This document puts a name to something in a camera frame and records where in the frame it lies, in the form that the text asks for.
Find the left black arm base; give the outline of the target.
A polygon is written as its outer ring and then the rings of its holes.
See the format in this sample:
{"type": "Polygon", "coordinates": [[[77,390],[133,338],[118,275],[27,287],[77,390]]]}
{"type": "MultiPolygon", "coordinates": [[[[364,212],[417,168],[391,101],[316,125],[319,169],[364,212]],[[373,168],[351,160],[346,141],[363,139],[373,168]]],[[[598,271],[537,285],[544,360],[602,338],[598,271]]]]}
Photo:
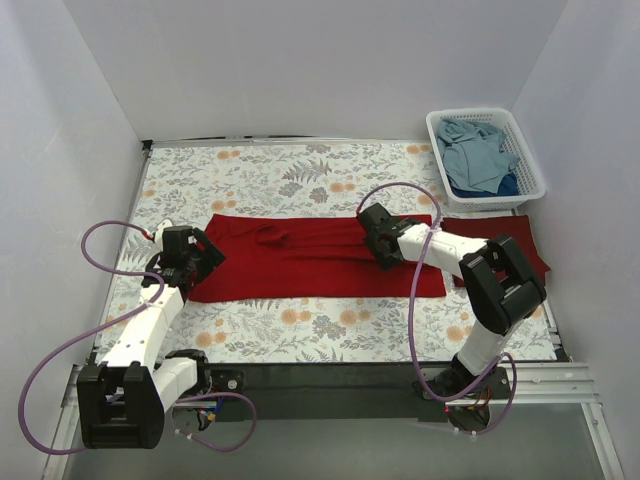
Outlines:
{"type": "Polygon", "coordinates": [[[245,374],[242,370],[206,368],[198,373],[198,380],[190,394],[241,393],[244,380],[245,374]]]}

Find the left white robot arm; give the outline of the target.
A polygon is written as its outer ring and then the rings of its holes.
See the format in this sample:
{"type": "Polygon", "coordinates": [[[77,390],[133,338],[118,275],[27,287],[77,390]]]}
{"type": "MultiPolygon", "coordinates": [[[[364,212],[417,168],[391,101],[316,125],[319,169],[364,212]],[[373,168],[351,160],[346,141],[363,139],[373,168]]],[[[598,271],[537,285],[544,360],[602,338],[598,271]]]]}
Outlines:
{"type": "Polygon", "coordinates": [[[139,275],[137,307],[114,346],[98,364],[83,367],[77,380],[82,441],[89,449],[152,449],[177,400],[200,400],[212,390],[203,351],[179,350],[164,360],[158,354],[190,293],[225,257],[196,227],[163,221],[151,239],[160,251],[139,275]]]}

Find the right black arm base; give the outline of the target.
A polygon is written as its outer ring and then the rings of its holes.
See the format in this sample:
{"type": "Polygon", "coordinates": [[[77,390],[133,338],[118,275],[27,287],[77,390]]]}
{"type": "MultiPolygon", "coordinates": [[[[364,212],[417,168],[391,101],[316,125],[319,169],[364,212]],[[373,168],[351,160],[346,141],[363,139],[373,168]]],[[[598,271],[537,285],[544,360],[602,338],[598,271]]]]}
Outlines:
{"type": "Polygon", "coordinates": [[[430,390],[439,397],[453,397],[475,383],[465,396],[477,398],[479,395],[490,394],[491,399],[506,400],[511,394],[511,384],[507,371],[502,367],[492,369],[487,375],[479,377],[464,377],[456,374],[452,369],[437,371],[423,369],[422,374],[430,390]]]}

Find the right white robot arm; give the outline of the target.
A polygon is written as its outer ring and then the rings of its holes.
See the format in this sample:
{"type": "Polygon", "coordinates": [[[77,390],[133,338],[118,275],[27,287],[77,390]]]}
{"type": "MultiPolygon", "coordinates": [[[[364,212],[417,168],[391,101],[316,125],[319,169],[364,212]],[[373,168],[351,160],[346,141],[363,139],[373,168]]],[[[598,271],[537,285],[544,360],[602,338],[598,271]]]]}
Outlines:
{"type": "Polygon", "coordinates": [[[365,245],[383,269],[401,263],[415,265],[408,336],[422,392],[440,402],[479,395],[506,355],[504,347],[513,333],[547,297],[540,276],[516,240],[508,235],[483,239],[448,233],[439,226],[439,219],[427,224],[411,217],[396,218],[379,203],[359,210],[356,218],[365,232],[365,245]],[[422,373],[414,339],[417,289],[425,266],[462,279],[475,315],[464,345],[448,368],[431,380],[422,373]]]}

